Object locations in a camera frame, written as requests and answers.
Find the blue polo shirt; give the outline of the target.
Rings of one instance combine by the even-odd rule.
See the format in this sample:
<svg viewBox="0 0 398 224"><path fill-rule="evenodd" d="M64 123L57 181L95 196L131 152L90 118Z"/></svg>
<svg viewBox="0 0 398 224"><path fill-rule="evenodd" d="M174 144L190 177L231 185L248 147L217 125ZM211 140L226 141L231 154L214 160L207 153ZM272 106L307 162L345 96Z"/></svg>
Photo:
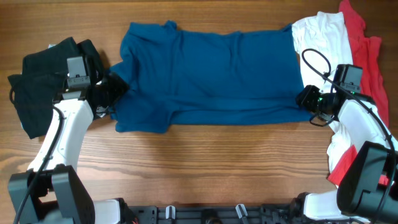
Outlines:
<svg viewBox="0 0 398 224"><path fill-rule="evenodd" d="M306 121L291 26L214 33L131 23L112 66L129 90L116 131L165 133L173 124L258 125Z"/></svg>

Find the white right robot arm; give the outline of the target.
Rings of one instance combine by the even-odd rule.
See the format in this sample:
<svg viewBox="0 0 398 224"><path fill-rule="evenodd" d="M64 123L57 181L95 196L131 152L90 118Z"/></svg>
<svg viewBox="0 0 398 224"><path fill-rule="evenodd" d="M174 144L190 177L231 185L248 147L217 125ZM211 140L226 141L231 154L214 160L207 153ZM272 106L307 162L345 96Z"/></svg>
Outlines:
<svg viewBox="0 0 398 224"><path fill-rule="evenodd" d="M296 102L315 116L332 115L358 151L339 184L338 210L374 222L397 223L397 144L377 116L373 100L342 88L320 93L308 85Z"/></svg>

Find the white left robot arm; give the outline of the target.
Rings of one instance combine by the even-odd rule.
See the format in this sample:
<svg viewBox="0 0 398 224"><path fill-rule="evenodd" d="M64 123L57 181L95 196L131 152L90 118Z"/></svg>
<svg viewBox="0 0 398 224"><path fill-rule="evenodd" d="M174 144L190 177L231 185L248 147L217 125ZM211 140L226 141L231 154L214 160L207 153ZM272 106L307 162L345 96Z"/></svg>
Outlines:
<svg viewBox="0 0 398 224"><path fill-rule="evenodd" d="M123 199L93 201L77 175L83 139L94 117L108 113L129 89L114 72L100 81L69 76L52 93L50 126L25 172L11 175L8 192L14 223L129 223L134 213Z"/></svg>

